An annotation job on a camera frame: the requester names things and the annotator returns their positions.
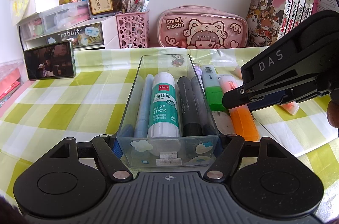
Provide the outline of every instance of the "finger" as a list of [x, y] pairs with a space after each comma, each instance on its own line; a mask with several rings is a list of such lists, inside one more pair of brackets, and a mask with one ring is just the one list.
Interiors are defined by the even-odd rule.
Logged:
[[331, 126], [339, 127], [339, 105], [330, 101], [327, 107], [327, 119]]

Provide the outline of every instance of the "smartphone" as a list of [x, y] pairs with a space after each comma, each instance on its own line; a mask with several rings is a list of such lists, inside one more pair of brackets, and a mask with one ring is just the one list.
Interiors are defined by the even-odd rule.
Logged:
[[77, 72], [71, 41], [24, 51], [28, 79], [73, 78]]

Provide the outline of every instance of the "checkered tablecloth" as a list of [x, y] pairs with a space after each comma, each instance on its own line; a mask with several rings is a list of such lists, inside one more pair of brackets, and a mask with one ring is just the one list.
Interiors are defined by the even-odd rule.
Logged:
[[[15, 179], [63, 138], [81, 142], [114, 134], [143, 55], [190, 54], [200, 65], [213, 64], [219, 74], [234, 75], [237, 65], [262, 49], [76, 51], [75, 78], [34, 82], [0, 118], [0, 194], [15, 203]], [[260, 135], [276, 139], [323, 181], [326, 192], [318, 213], [323, 220], [339, 211], [339, 140], [327, 122], [328, 102], [329, 97], [303, 102], [295, 116], [279, 106], [254, 112]]]

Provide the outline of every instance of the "hand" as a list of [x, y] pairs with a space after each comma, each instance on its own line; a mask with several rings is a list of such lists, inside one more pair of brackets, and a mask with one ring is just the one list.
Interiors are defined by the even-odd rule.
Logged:
[[339, 127], [339, 102], [338, 102], [339, 90], [334, 90], [331, 93], [332, 101], [329, 102], [327, 107], [327, 119], [331, 126]]

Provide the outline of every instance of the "clear plastic box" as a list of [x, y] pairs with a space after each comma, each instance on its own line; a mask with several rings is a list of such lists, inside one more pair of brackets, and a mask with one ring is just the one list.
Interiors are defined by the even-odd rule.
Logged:
[[86, 1], [68, 3], [20, 21], [20, 35], [22, 40], [28, 40], [68, 29], [88, 19]]
[[[175, 89], [178, 105], [180, 105], [177, 88], [178, 79], [186, 76], [191, 82], [197, 83], [193, 87], [193, 91], [200, 119], [199, 123], [203, 128], [204, 136], [177, 138], [133, 137], [144, 80], [148, 74], [155, 76], [159, 72], [168, 72], [173, 75], [176, 83]], [[180, 135], [182, 136], [180, 106], [178, 106], [178, 118]], [[210, 163], [213, 156], [213, 150], [217, 144], [218, 137], [216, 124], [201, 86], [198, 83], [198, 77], [190, 56], [185, 54], [143, 56], [117, 132], [118, 143], [127, 158], [128, 164], [131, 167], [142, 168], [206, 166]]]

